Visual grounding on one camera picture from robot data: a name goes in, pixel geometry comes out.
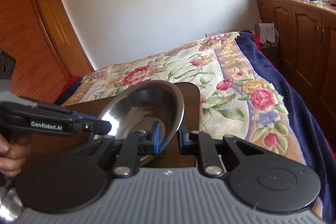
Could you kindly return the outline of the person's left hand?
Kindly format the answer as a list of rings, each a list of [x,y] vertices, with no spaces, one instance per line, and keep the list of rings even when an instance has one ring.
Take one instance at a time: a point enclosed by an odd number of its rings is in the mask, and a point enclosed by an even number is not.
[[[19,134],[17,141],[9,143],[1,136],[1,173],[7,177],[17,176],[31,151],[32,134]]]

